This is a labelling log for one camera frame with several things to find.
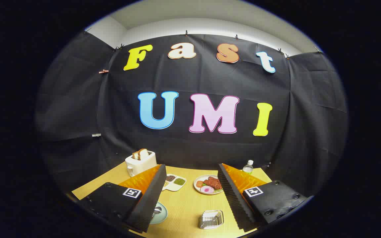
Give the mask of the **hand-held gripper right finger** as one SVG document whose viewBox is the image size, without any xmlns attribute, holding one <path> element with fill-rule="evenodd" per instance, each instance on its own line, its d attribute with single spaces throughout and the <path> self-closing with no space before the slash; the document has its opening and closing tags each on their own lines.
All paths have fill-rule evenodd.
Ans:
<svg viewBox="0 0 381 238">
<path fill-rule="evenodd" d="M 227 164 L 219 164 L 218 179 L 238 228 L 269 229 L 311 200 L 284 182 L 264 182 Z"/>
</svg>

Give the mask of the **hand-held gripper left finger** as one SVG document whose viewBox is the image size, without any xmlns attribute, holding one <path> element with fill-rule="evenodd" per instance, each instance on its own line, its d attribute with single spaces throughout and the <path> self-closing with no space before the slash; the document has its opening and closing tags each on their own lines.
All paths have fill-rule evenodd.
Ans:
<svg viewBox="0 0 381 238">
<path fill-rule="evenodd" d="M 118 185 L 104 183 L 78 205 L 116 229 L 147 232 L 165 178 L 165 165 L 157 165 Z"/>
</svg>

